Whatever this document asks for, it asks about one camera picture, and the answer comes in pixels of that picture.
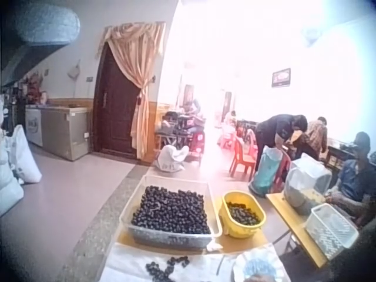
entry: man's hand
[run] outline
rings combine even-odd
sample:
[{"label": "man's hand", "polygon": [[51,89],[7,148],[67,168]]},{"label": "man's hand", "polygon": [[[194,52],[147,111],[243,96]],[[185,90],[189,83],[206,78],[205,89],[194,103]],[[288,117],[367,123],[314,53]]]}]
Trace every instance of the man's hand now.
[{"label": "man's hand", "polygon": [[340,204],[342,203],[344,195],[339,191],[334,191],[330,195],[325,197],[325,200],[329,204]]},{"label": "man's hand", "polygon": [[245,279],[244,282],[276,282],[276,281],[270,276],[255,274],[254,276],[248,279]]},{"label": "man's hand", "polygon": [[333,186],[331,189],[328,189],[326,192],[325,192],[325,197],[327,196],[330,196],[332,195],[334,192],[338,192],[340,191],[340,189],[338,188],[338,186]]}]

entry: dark berry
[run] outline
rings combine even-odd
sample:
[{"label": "dark berry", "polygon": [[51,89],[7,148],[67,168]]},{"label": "dark berry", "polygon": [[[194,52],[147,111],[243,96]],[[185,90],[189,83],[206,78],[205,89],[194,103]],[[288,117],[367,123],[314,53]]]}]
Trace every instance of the dark berry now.
[{"label": "dark berry", "polygon": [[252,226],[260,223],[259,217],[251,209],[248,209],[245,204],[229,202],[227,207],[233,220],[240,224]]}]

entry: picture frame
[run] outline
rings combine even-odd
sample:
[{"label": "picture frame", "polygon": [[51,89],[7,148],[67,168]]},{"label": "picture frame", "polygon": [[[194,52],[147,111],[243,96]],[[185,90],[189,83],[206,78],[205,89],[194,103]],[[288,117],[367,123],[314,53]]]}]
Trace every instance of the picture frame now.
[{"label": "picture frame", "polygon": [[278,72],[273,72],[271,78],[271,87],[286,87],[290,86],[291,82],[291,68],[279,70]]}]

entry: tiled floor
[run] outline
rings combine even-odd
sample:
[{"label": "tiled floor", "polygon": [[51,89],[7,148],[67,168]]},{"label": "tiled floor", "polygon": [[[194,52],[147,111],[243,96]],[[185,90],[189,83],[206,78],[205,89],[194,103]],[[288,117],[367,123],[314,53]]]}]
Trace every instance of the tiled floor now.
[{"label": "tiled floor", "polygon": [[2,251],[32,281],[53,281],[82,233],[134,167],[87,155],[75,162],[33,148],[43,174],[1,218]]},{"label": "tiled floor", "polygon": [[[233,153],[221,150],[216,140],[215,134],[207,135],[201,166],[185,163],[185,170],[173,174],[94,155],[72,163],[34,150],[43,180],[24,186],[25,198],[2,218],[4,251],[24,266],[29,281],[94,281],[120,212],[145,173],[208,181],[216,197],[228,190],[248,191],[249,175],[239,167],[234,178],[229,176]],[[259,202],[267,213],[263,230],[273,241],[287,227],[267,200]],[[286,242],[276,245],[278,253]]]}]

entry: beige curtain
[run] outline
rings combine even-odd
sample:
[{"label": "beige curtain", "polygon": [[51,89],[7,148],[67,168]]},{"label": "beige curtain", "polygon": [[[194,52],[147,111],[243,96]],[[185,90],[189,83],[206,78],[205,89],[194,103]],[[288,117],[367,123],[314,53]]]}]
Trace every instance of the beige curtain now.
[{"label": "beige curtain", "polygon": [[141,104],[136,105],[130,133],[132,146],[137,150],[138,159],[142,159],[147,151],[149,125],[147,86],[153,76],[156,56],[158,53],[162,54],[165,28],[164,22],[109,26],[105,28],[97,52],[97,57],[99,57],[105,42],[108,42],[120,70],[138,88],[141,88]]}]

